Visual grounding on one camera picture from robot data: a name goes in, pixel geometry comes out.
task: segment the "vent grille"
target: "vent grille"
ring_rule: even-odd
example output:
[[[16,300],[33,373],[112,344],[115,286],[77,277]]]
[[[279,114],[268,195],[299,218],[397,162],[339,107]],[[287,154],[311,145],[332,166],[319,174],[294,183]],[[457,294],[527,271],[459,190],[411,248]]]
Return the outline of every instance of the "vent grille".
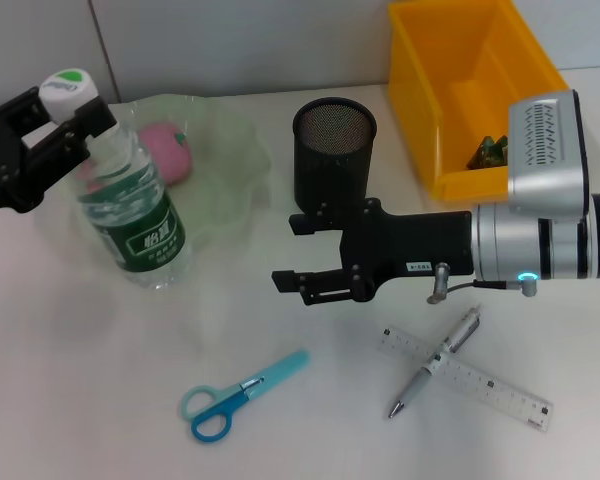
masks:
[[[536,103],[525,110],[524,148],[528,166],[561,161],[556,106]]]

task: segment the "yellow plastic bin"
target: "yellow plastic bin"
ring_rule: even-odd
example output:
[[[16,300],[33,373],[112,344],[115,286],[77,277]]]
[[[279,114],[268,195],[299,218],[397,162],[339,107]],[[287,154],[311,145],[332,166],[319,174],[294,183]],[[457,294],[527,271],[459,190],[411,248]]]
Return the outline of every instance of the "yellow plastic bin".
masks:
[[[389,96],[421,181],[443,201],[505,200],[507,167],[467,163],[485,136],[507,135],[510,104],[567,84],[509,0],[415,0],[389,14]]]

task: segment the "robotic arm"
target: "robotic arm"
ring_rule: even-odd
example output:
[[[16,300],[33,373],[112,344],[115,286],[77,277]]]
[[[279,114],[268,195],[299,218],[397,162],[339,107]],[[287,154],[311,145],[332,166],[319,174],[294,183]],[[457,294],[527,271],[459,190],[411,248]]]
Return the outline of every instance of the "robotic arm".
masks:
[[[509,201],[472,211],[394,216],[378,199],[293,215],[296,235],[342,230],[342,268],[277,271],[280,292],[307,305],[368,302],[398,277],[434,277],[429,303],[463,287],[536,294],[540,278],[600,278],[600,194],[589,194],[578,95],[552,93],[509,112]],[[475,275],[448,287],[450,276]]]
[[[49,120],[38,88],[0,106],[0,208],[25,213],[38,206],[47,189],[89,157],[85,139],[116,124],[107,104],[96,97],[29,149],[22,137]]]

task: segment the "black mesh pen holder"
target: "black mesh pen holder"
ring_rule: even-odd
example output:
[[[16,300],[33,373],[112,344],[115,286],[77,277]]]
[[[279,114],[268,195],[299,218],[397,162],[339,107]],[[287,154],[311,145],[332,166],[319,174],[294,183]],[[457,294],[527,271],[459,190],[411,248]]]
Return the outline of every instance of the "black mesh pen holder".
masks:
[[[367,192],[376,120],[346,98],[321,98],[293,119],[294,193],[300,209],[315,214],[361,203]]]

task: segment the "blue led light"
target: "blue led light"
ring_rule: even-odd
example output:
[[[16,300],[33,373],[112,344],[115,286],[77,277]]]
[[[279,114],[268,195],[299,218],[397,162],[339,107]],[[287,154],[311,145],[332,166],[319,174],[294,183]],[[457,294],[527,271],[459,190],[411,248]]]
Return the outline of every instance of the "blue led light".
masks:
[[[539,277],[538,275],[536,275],[535,273],[531,273],[531,272],[524,272],[521,273],[520,275],[518,275],[518,280],[519,281],[523,281],[523,280],[537,280]]]

